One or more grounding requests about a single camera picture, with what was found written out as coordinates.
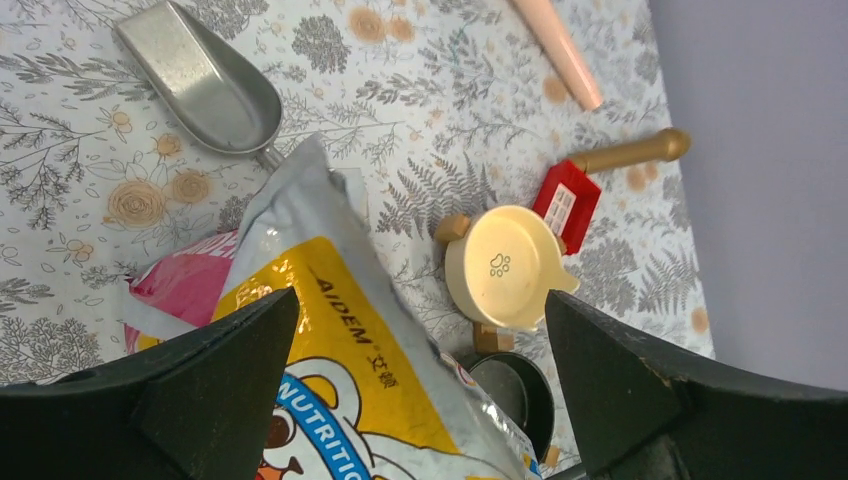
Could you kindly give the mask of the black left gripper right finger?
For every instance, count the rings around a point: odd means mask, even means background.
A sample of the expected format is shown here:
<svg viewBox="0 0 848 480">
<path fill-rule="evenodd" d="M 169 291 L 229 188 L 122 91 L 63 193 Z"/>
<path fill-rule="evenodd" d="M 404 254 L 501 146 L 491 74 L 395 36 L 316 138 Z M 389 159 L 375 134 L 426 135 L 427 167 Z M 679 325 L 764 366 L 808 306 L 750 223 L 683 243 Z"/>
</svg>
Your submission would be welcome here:
<svg viewBox="0 0 848 480">
<path fill-rule="evenodd" d="M 845 392 L 720 363 L 562 291 L 545 320 L 580 477 L 846 477 Z"/>
</svg>

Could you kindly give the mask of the cat print pet food bag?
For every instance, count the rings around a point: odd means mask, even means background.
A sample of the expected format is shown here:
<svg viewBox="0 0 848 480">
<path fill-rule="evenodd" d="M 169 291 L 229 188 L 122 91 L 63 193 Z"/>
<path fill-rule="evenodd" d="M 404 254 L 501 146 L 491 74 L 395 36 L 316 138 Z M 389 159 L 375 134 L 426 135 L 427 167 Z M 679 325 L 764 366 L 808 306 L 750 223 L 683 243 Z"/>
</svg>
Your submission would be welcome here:
<svg viewBox="0 0 848 480">
<path fill-rule="evenodd" d="M 317 137 L 281 162 L 238 228 L 128 284 L 144 318 L 193 327 L 286 288 L 300 313 L 258 478 L 539 477 L 526 435 L 407 308 Z"/>
</svg>

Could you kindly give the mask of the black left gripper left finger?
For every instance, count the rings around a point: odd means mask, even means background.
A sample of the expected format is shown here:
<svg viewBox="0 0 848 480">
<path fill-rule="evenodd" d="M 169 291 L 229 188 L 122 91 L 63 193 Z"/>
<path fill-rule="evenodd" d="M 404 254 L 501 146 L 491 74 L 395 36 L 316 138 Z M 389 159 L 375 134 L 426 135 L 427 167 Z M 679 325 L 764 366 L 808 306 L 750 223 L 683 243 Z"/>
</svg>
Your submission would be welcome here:
<svg viewBox="0 0 848 480">
<path fill-rule="evenodd" d="M 125 358 L 1 390 L 5 479 L 251 479 L 299 318 L 293 289 Z"/>
</svg>

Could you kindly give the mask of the metal food scoop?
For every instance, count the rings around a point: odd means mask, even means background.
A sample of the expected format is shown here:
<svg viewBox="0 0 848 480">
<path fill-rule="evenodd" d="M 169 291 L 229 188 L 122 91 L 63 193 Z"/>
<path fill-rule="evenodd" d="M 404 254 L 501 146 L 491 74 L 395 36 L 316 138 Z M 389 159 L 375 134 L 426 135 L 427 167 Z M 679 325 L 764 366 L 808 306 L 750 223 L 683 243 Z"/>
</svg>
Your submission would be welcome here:
<svg viewBox="0 0 848 480">
<path fill-rule="evenodd" d="M 278 167 L 278 91 L 225 40 L 173 1 L 119 22 L 115 33 L 197 141 L 222 154 L 253 156 L 271 171 Z"/>
</svg>

